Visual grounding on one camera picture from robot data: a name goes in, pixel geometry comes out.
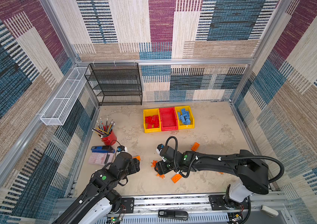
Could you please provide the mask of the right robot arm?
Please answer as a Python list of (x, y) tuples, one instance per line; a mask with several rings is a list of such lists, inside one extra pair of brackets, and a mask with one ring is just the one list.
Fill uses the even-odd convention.
[(248, 150), (241, 150), (232, 155), (209, 155), (196, 151), (178, 151), (178, 145), (170, 147), (167, 143), (157, 147), (157, 153), (162, 160), (154, 165), (158, 175), (171, 171), (188, 178), (192, 172), (213, 171), (234, 175), (239, 180), (228, 185), (226, 193), (218, 200), (229, 210), (241, 208), (244, 202), (249, 202), (253, 193), (266, 195), (269, 184), (279, 180), (284, 172), (284, 165), (269, 156), (253, 155)]

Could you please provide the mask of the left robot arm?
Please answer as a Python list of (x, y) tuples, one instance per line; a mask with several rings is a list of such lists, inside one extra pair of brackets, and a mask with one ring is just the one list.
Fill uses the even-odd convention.
[(120, 211), (122, 196), (115, 190), (122, 180), (140, 171), (140, 161), (121, 152), (113, 162), (96, 171), (84, 191), (55, 220), (54, 224), (94, 224)]

